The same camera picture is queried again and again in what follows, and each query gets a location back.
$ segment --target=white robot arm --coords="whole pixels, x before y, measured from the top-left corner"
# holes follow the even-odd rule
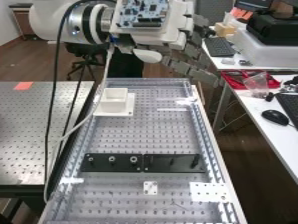
[[[30,26],[46,40],[55,40],[58,24],[75,0],[33,0]],[[158,62],[150,47],[183,50],[192,34],[192,2],[182,0],[118,0],[114,7],[102,1],[79,4],[63,24],[61,41],[82,44],[114,42],[122,53],[134,53],[144,62]]]

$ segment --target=table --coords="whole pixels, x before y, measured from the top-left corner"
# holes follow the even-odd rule
[[[292,79],[291,76],[275,75],[273,78],[277,81],[285,81]],[[240,105],[243,106],[247,115],[249,116],[256,128],[259,129],[271,149],[273,150],[277,158],[281,161],[292,179],[298,184],[298,131],[291,126],[279,126],[272,122],[268,122],[261,118],[260,113],[264,110],[276,110],[285,114],[277,100],[273,98],[271,102],[265,102],[263,99],[249,97],[248,90],[234,90],[231,89]]]
[[[204,54],[218,71],[220,71],[220,70],[298,71],[298,67],[296,68],[256,67],[256,66],[239,66],[238,64],[223,65],[220,63],[220,60],[223,58],[216,58],[216,57],[210,56],[204,42],[202,44],[202,49],[203,49]],[[234,58],[236,61],[245,60],[244,56],[240,54],[235,54]],[[273,78],[279,81],[289,80],[289,79],[292,79],[292,77],[293,77],[293,75],[273,75]],[[260,112],[264,110],[268,110],[268,109],[275,109],[284,113],[279,103],[276,102],[276,99],[273,99],[272,102],[268,104],[264,100],[249,98],[249,97],[247,97],[247,91],[234,90],[232,88],[230,88],[228,84],[223,81],[223,91],[220,94],[220,100],[219,100],[215,118],[214,118],[214,122],[212,122],[214,133],[218,133],[218,131],[219,131],[219,127],[222,124],[222,119],[224,116],[224,111],[226,111],[226,108],[228,105],[231,94],[235,95],[235,97],[236,97],[239,103],[241,104],[248,116],[251,117],[251,120],[255,123],[265,141],[268,142],[273,152],[276,153],[276,156],[279,157],[289,175],[292,176],[292,179],[298,183],[298,164],[296,164],[298,132],[289,126],[285,128],[275,128],[276,125],[271,124],[260,117]]]
[[[94,117],[83,124],[39,223],[66,223],[73,220],[83,223],[114,223],[118,220],[123,223],[183,223],[199,220],[204,223],[244,224],[195,87],[190,86],[186,79],[128,78],[107,79],[106,87],[124,87],[128,93],[135,94],[132,116]],[[90,153],[111,153],[116,158],[119,154],[136,154],[143,159],[147,158],[143,154],[167,154],[170,158],[172,154],[186,156],[199,153],[199,162],[203,161],[202,167],[207,171],[150,172],[140,166],[144,172],[138,167],[139,172],[132,173],[89,173],[79,167]],[[155,181],[155,196],[143,194],[144,181]],[[196,186],[215,187],[211,189],[214,195],[222,194],[219,189],[226,188],[228,193],[224,192],[224,196],[210,201],[192,201],[188,189],[188,182],[192,181],[199,182]],[[227,194],[230,199],[223,204],[220,200],[226,199]]]
[[[0,197],[42,194],[43,135],[51,82],[34,82],[14,90],[17,82],[0,83]],[[62,134],[77,82],[58,82],[49,148]],[[92,82],[82,82],[69,122],[74,125]]]
[[[224,57],[211,57],[210,56],[204,41],[202,42],[202,50],[218,71],[222,71],[222,70],[265,70],[265,71],[268,71],[268,70],[269,71],[291,71],[292,70],[292,71],[298,71],[298,67],[288,68],[288,67],[240,66],[238,63],[239,60],[247,61],[247,59],[241,54],[238,54],[238,53],[235,53],[235,55],[234,55],[235,64],[226,65],[226,64],[220,63],[220,61]]]
[[[211,64],[215,67],[216,71],[222,70],[264,70],[264,71],[298,71],[298,67],[260,67],[260,66],[240,66],[238,64],[239,60],[247,60],[241,54],[234,55],[235,64],[234,65],[224,65],[220,63],[222,57],[211,57],[206,48],[204,42],[202,43],[202,50],[211,62]],[[219,131],[219,126],[222,123],[224,110],[227,108],[228,100],[230,100],[231,90],[228,84],[223,81],[223,91],[220,94],[220,100],[216,108],[215,118],[212,122],[212,131],[216,133]]]

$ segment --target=white bracket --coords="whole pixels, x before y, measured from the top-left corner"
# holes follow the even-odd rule
[[[94,116],[131,117],[134,110],[134,93],[126,88],[104,88]]]
[[[143,194],[144,195],[156,195],[158,194],[158,186],[155,181],[144,181],[143,182]]]
[[[188,182],[188,187],[194,202],[231,202],[228,189],[223,183]]]

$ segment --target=red object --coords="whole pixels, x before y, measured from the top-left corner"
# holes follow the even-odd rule
[[[33,82],[18,82],[18,84],[14,86],[14,90],[27,90],[31,86]]]
[[[268,89],[276,89],[280,87],[280,83],[272,78],[272,76],[265,71],[255,70],[226,70],[220,72],[222,78],[226,80],[232,89],[245,89],[243,80],[251,77],[251,73],[259,74],[264,72],[267,75],[267,87]]]

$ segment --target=white cable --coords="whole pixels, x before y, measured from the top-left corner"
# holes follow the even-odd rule
[[[50,164],[49,164],[49,172],[47,172],[47,180],[45,182],[45,187],[43,187],[43,202],[46,203],[46,192],[47,192],[47,184],[49,184],[49,177],[50,177],[50,173],[51,173],[51,169],[53,169],[53,165],[54,165],[54,162],[55,162],[55,158],[57,158],[57,152],[58,152],[58,148],[59,148],[59,142],[63,141],[67,136],[81,127],[81,125],[91,118],[92,116],[92,113],[96,109],[96,106],[99,104],[99,99],[100,99],[100,96],[102,96],[102,93],[103,93],[103,88],[104,88],[104,82],[106,82],[106,77],[107,77],[107,71],[108,71],[108,62],[110,62],[110,59],[111,59],[111,55],[114,53],[114,46],[112,44],[110,43],[110,47],[108,47],[108,50],[107,50],[107,55],[106,55],[106,62],[104,62],[104,71],[103,71],[103,78],[102,78],[102,81],[100,81],[100,84],[99,84],[99,87],[100,87],[100,90],[99,90],[99,94],[96,96],[96,102],[95,102],[95,105],[94,105],[94,108],[91,109],[90,113],[87,114],[87,116],[83,118],[83,120],[71,128],[71,130],[67,131],[67,133],[57,140],[53,148],[53,152],[51,152],[51,158],[50,158]]]

